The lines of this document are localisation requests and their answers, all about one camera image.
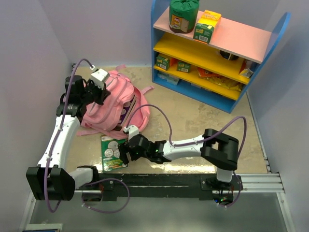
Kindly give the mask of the green coin book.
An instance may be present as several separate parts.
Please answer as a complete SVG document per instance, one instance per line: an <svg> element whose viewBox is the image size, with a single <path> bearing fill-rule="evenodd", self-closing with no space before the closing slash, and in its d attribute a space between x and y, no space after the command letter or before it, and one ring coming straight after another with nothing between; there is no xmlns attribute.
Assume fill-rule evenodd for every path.
<svg viewBox="0 0 309 232"><path fill-rule="evenodd" d="M116 140L109 136L101 136L101 158L103 172L111 172L118 169L127 168L128 164L124 164L120 159L120 151L118 145L126 140Z"/></svg>

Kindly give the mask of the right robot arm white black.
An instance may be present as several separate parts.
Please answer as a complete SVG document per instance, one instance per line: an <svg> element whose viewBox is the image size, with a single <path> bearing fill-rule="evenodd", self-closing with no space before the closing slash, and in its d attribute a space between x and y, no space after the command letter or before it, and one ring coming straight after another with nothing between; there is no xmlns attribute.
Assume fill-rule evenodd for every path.
<svg viewBox="0 0 309 232"><path fill-rule="evenodd" d="M206 129L203 135L182 141L152 142L137 129L127 129L128 140L118 146L119 159L127 165L139 158L162 164L173 160L202 157L217 167L215 184L221 190L232 185L233 172L238 167L238 139Z"/></svg>

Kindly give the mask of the purple comic book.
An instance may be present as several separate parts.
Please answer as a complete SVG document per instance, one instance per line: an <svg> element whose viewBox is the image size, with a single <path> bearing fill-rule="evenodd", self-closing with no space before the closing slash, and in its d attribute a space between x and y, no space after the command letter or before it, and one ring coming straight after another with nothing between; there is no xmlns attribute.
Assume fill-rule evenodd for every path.
<svg viewBox="0 0 309 232"><path fill-rule="evenodd" d="M132 109L134 108L136 103L136 96L133 95L132 99L128 102L125 102L123 105L123 109L121 111L118 124L116 126L116 129L121 130L124 126L127 118L130 116Z"/></svg>

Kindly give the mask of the pink student backpack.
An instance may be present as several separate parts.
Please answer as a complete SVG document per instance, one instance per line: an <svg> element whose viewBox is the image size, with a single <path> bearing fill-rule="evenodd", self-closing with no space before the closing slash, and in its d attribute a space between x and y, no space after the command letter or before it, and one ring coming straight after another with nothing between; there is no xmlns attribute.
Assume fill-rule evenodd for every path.
<svg viewBox="0 0 309 232"><path fill-rule="evenodd" d="M125 65L119 65L114 70L109 71L110 77L106 81L107 90L111 92L106 98L103 105L96 103L89 104L87 111L81 122L83 130L77 132L77 136L92 135L101 132L111 138L121 140L127 138L127 134L123 132L123 128L127 125L135 125L139 131L143 131L150 119L150 107L145 106L141 109L141 105L148 102L144 96L146 92L154 89L148 86L142 90L136 88L131 80L120 73L119 70L125 68ZM136 96L136 103L127 118L121 130L116 129L121 111L125 102Z"/></svg>

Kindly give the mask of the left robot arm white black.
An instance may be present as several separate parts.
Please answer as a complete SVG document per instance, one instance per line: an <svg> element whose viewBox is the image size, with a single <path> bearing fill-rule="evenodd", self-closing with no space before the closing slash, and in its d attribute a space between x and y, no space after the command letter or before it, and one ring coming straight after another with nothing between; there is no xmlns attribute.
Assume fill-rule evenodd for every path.
<svg viewBox="0 0 309 232"><path fill-rule="evenodd" d="M110 92L106 88L108 74L91 74L89 80L80 75L65 80L64 93L56 110L55 128L43 157L37 166L29 167L26 178L36 200L69 201L75 190L85 185L96 189L100 184L94 166L79 166L65 171L70 145L91 103L103 105Z"/></svg>

